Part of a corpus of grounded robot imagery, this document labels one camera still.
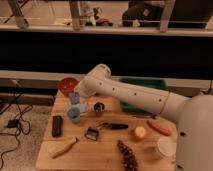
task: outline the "white cup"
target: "white cup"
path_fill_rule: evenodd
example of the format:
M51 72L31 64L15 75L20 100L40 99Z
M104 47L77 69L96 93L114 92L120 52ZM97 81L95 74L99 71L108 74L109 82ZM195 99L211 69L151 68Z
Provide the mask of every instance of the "white cup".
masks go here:
M176 153L176 143L169 137L160 137L155 152L157 159L173 157Z

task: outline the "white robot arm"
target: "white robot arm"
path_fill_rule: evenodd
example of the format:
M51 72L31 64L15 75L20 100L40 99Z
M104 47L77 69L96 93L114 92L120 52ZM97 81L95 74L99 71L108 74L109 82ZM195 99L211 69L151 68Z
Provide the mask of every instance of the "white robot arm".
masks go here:
M187 98L164 90L113 81L104 64L97 65L78 84L84 98L95 93L116 97L177 125L176 171L213 170L213 96Z

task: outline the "glass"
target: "glass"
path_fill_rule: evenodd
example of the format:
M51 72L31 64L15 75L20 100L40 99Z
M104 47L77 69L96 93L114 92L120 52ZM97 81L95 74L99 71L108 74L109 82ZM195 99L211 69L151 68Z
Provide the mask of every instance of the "glass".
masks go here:
M82 33L161 34L182 28L198 29L200 33L213 30L212 0L17 0L21 16L14 14L8 2L0 0L0 28L4 29L9 25L20 28L24 24L28 29Z

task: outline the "table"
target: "table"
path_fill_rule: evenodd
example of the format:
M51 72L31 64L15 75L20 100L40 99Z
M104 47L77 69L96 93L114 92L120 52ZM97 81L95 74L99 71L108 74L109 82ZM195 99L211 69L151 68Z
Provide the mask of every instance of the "table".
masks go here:
M101 117L96 117L94 114L93 105L96 102L105 104L106 111ZM117 147L117 141L122 140L134 151L139 164L139 171L174 171L173 158L162 160L155 158L154 148L158 138L162 135L146 124L147 119L135 118L128 115L128 113L121 112L118 99L102 95L91 97L88 99L89 110L83 114L79 124L73 124L67 117L66 109L68 104L69 99L58 92L37 158L37 169L72 171L124 170L122 154ZM51 135L52 116L58 114L63 117L63 135L60 138L53 138ZM126 123L129 128L127 130L103 129L97 142L84 136L88 126L95 126L102 122ZM177 140L176 127L173 123L163 118L158 118L157 122L172 130L171 138L175 141ZM134 140L132 130L140 125L144 126L148 133L144 140L138 142ZM49 157L48 149L54 143L72 137L78 137L80 140L72 149L55 159Z

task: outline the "power cord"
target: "power cord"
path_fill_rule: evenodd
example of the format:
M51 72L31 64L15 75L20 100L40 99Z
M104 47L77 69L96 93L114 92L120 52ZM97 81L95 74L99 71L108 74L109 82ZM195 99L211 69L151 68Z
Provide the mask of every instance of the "power cord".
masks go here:
M31 111L33 109L33 106L32 105L28 105L26 106L23 110L20 108L19 104L18 104L18 98L20 98L20 96L22 95L19 94L18 96L15 96L15 93L14 93L14 99L11 101L11 103L5 107L1 112L0 114L4 113L13 103L15 103L18 107L18 113L13 117L12 120L9 120L8 121L8 124L6 126L6 128L8 129L11 129L11 128L16 128L16 131L15 133L0 133L0 136L12 136L12 137L15 137L16 141L17 141L17 145L15 148L13 149L10 149L10 150L6 150L4 152L1 153L0 155L0 170L3 169L4 167L4 159L3 159L3 156L9 152L13 152L15 150L17 150L19 147L20 147L20 140L18 139L18 136L21 135L21 134L24 134L24 135L28 135L31 131L31 125L30 125L30 122L25 120L23 118L23 115L29 111ZM24 129L24 125L23 123L26 123L27 124L27 129Z

